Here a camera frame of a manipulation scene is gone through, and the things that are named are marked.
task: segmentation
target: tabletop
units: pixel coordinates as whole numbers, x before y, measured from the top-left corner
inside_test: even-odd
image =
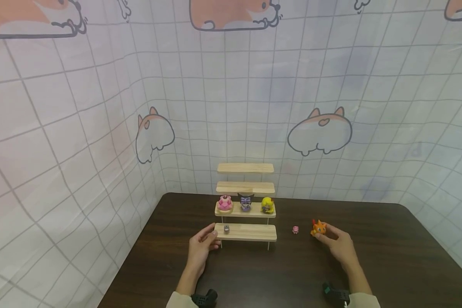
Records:
[[[165,307],[185,267],[188,240],[212,222],[218,196],[162,197],[99,305]],[[462,308],[462,269],[402,205],[274,198],[277,242],[224,241],[209,255],[196,292],[218,293],[217,308],[331,307],[322,283],[347,289],[326,247],[310,236],[320,219],[351,234],[358,259],[383,308]],[[226,217],[227,222],[266,223]],[[299,233],[293,234],[293,226]]]

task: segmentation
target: orange figurine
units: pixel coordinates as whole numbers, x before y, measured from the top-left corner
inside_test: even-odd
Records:
[[[315,220],[313,220],[313,229],[311,230],[310,234],[311,236],[314,237],[316,233],[325,234],[326,233],[326,223],[318,220],[318,224],[316,224]]]

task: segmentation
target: sleeve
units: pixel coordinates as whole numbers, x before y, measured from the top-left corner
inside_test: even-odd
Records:
[[[373,295],[368,295],[365,293],[354,293],[349,295],[351,299],[348,308],[380,308],[378,299]]]
[[[181,295],[178,292],[173,292],[166,304],[166,308],[198,308],[188,295]]]

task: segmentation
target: wooden display shelf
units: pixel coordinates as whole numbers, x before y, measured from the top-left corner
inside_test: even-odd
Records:
[[[226,225],[230,227],[228,234],[224,233]],[[274,225],[216,223],[214,230],[218,240],[277,241]]]
[[[275,207],[274,207],[274,213],[264,214],[261,212],[260,202],[252,202],[251,210],[249,212],[243,212],[241,210],[241,204],[239,202],[234,201],[232,203],[233,210],[229,214],[221,213],[217,209],[218,203],[219,202],[216,202],[216,207],[214,209],[214,214],[218,217],[275,218]]]
[[[217,172],[222,174],[273,174],[272,163],[219,163]]]
[[[216,192],[221,194],[274,194],[274,183],[268,182],[217,182]]]

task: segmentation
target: pink hat figurine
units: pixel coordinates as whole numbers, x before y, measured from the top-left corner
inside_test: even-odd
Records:
[[[232,201],[231,196],[222,195],[217,202],[217,208],[221,213],[231,213],[232,212]]]

